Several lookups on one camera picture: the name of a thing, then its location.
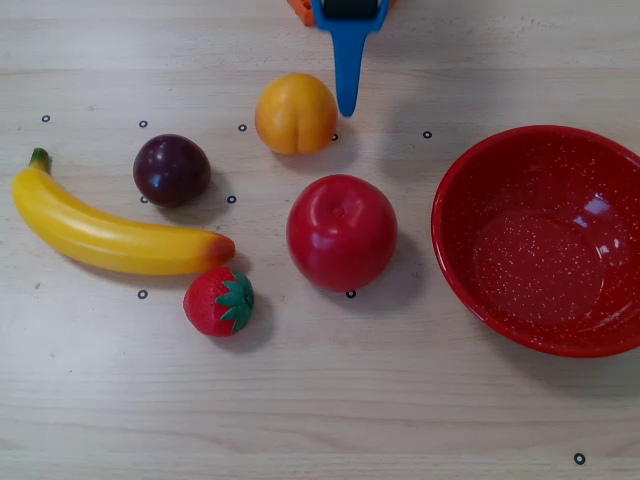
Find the red strawberry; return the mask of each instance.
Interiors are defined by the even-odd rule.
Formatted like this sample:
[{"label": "red strawberry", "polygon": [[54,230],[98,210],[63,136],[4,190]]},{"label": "red strawberry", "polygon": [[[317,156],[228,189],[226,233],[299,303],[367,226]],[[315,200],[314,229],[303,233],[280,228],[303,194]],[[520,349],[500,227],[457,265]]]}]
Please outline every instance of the red strawberry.
[{"label": "red strawberry", "polygon": [[200,333],[229,337],[249,323],[253,288],[243,274],[220,267],[199,276],[184,296],[187,318]]}]

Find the blue plastic tool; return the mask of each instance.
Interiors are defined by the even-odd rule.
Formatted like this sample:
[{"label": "blue plastic tool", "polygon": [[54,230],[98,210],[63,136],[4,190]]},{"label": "blue plastic tool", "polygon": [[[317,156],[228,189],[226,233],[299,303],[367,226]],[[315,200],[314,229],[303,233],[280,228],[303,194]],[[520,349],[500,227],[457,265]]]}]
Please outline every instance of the blue plastic tool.
[{"label": "blue plastic tool", "polygon": [[367,35],[382,28],[384,19],[389,11],[390,1],[382,0],[378,7],[378,14],[374,18],[343,20],[327,18],[322,0],[311,0],[313,15],[318,28],[328,31],[333,38],[338,107],[340,108],[340,113],[345,117],[352,116],[356,109],[358,85],[360,84],[360,67]]}]

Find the banana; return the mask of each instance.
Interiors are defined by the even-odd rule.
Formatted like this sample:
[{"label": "banana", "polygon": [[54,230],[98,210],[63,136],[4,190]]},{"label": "banana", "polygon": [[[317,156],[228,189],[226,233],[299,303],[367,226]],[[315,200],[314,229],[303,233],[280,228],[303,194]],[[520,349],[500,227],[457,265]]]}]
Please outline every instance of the banana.
[{"label": "banana", "polygon": [[51,178],[49,165],[47,152],[36,148],[11,190],[26,224],[64,255],[117,272],[183,275],[211,270],[235,254],[233,241],[213,232],[134,222],[90,207]]}]

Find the red bowl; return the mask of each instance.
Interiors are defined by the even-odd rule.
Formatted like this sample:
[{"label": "red bowl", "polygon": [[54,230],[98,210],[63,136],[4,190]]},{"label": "red bowl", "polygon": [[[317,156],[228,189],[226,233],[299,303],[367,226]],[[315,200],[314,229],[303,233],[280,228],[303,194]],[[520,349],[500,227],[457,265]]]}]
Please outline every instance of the red bowl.
[{"label": "red bowl", "polygon": [[640,158],[594,133],[517,128],[444,176],[433,247],[460,300],[507,338],[602,357],[640,345]]}]

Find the green calyx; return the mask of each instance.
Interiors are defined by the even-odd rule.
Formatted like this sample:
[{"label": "green calyx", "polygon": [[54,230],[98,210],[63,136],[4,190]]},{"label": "green calyx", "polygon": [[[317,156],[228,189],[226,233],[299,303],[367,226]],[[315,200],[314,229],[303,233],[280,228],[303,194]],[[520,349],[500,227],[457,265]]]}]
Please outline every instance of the green calyx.
[{"label": "green calyx", "polygon": [[239,272],[231,272],[236,281],[223,282],[223,285],[229,289],[229,293],[216,298],[216,303],[223,307],[229,307],[229,310],[220,318],[223,322],[233,321],[232,334],[238,333],[249,323],[251,313],[253,312],[253,288],[249,279]]}]

